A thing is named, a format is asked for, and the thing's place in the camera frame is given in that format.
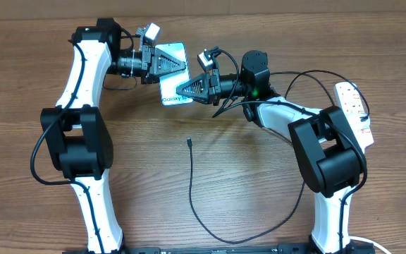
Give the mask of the blue Galaxy smartphone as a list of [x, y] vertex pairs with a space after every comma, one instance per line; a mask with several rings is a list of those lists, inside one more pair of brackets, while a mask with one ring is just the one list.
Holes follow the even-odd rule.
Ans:
[[187, 55], [185, 45], [182, 42], [174, 42], [167, 44], [157, 44], [157, 49], [163, 50], [167, 54], [177, 58], [177, 60], [185, 63], [185, 69], [172, 74], [160, 77], [159, 87], [161, 91], [161, 103], [165, 107], [171, 107], [179, 104], [189, 104], [193, 99], [178, 95], [176, 88], [190, 80], [190, 72], [187, 66]]

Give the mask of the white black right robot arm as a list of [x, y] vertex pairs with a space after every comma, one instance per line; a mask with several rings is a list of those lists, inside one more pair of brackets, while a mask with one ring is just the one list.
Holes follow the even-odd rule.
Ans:
[[367, 179], [364, 146], [340, 107], [310, 109], [289, 102], [271, 86], [266, 53], [244, 54], [236, 72], [221, 75], [220, 49], [198, 56], [204, 72], [179, 85], [178, 95], [228, 111], [241, 98], [245, 118], [267, 128], [292, 145], [304, 184], [314, 192], [314, 228], [306, 253], [373, 253], [372, 244], [357, 245], [348, 234], [350, 200]]

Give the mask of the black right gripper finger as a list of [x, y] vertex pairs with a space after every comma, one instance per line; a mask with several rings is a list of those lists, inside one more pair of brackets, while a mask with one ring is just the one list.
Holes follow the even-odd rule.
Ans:
[[206, 79], [190, 80], [187, 83], [178, 86], [179, 92], [206, 92], [209, 84]]
[[202, 104], [208, 104], [209, 103], [209, 92], [208, 89], [203, 88], [203, 87], [177, 87], [176, 88], [176, 93], [178, 95], [182, 95], [184, 97], [189, 97], [193, 99], [196, 102], [202, 103]]

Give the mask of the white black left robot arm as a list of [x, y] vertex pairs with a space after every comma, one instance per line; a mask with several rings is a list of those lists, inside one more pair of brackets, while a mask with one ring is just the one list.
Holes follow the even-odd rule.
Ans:
[[182, 42], [157, 44], [160, 27], [150, 23], [130, 34], [113, 18], [94, 26], [80, 26], [72, 34], [74, 57], [63, 94], [40, 115], [43, 133], [30, 158], [32, 176], [49, 186], [36, 172], [35, 159], [46, 143], [54, 168], [80, 203], [87, 230], [84, 253], [128, 253], [125, 235], [116, 219], [109, 171], [113, 141], [99, 103], [107, 75], [134, 78], [136, 83], [158, 83], [164, 92], [189, 76]]

